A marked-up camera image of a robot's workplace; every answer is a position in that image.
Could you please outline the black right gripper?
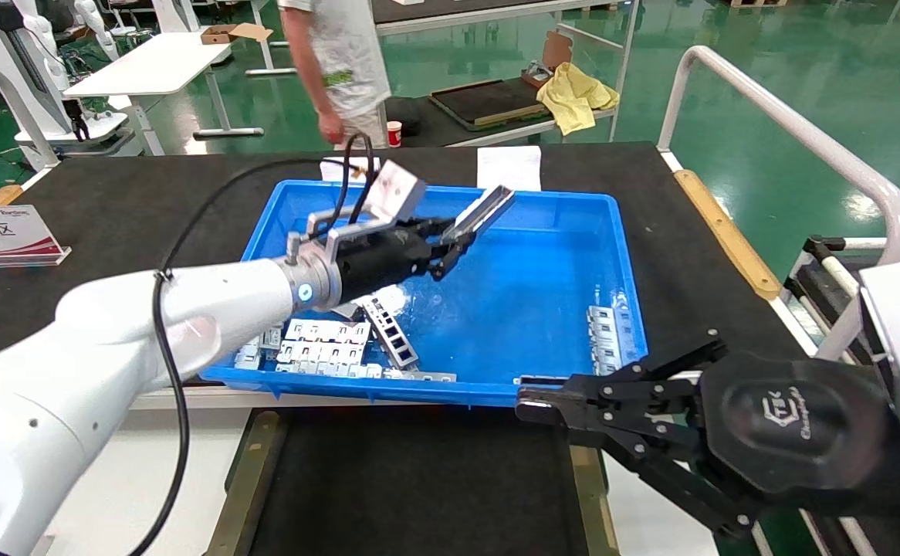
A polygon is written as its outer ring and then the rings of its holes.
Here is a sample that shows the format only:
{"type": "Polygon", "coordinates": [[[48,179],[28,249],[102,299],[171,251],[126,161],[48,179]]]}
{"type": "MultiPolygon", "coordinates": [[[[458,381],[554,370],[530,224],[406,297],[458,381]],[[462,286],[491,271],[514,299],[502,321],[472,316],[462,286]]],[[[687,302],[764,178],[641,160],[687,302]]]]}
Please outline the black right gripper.
{"type": "Polygon", "coordinates": [[[872,370],[726,353],[711,338],[609,375],[524,385],[517,415],[605,452],[718,536],[750,536],[754,507],[763,506],[900,522],[900,422],[872,370]],[[703,371],[698,386],[686,377],[692,371],[703,371]],[[597,407],[685,405],[697,395],[706,442],[699,469],[719,490],[670,456],[650,419],[597,407]]]}

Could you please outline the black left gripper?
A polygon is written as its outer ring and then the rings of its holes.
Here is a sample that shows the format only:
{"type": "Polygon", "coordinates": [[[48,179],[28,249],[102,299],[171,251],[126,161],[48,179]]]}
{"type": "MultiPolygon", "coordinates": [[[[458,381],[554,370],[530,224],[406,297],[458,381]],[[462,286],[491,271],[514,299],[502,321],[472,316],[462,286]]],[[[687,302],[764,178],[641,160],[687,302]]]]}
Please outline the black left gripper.
{"type": "Polygon", "coordinates": [[[451,218],[413,218],[411,229],[386,229],[342,243],[336,260],[341,302],[425,273],[429,261],[431,278],[446,278],[475,242],[474,232],[456,235],[455,225],[451,218]],[[440,243],[433,249],[429,242],[440,243]]]}

